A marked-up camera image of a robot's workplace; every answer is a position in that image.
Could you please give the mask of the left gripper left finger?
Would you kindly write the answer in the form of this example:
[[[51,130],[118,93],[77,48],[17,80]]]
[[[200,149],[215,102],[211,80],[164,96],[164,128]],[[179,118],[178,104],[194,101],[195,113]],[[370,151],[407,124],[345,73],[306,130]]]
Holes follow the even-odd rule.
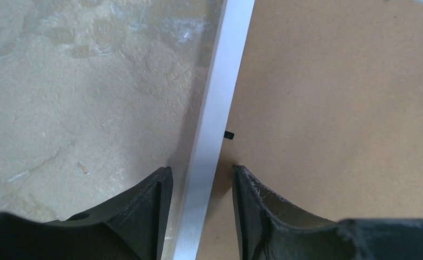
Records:
[[[160,259],[173,188],[160,167],[134,187],[54,221],[47,259]]]

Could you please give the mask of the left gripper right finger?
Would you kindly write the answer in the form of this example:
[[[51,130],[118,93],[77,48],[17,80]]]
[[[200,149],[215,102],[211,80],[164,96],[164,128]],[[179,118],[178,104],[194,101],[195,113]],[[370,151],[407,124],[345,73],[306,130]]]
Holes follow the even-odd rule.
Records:
[[[334,223],[278,195],[243,165],[233,166],[241,259],[341,259]]]

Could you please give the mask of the white picture frame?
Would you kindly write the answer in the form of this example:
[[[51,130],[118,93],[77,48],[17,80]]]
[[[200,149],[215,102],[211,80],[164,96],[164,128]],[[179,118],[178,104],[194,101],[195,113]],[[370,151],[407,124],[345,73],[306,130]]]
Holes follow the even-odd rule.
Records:
[[[199,240],[238,259],[232,166],[318,216],[423,218],[423,3],[256,1]]]

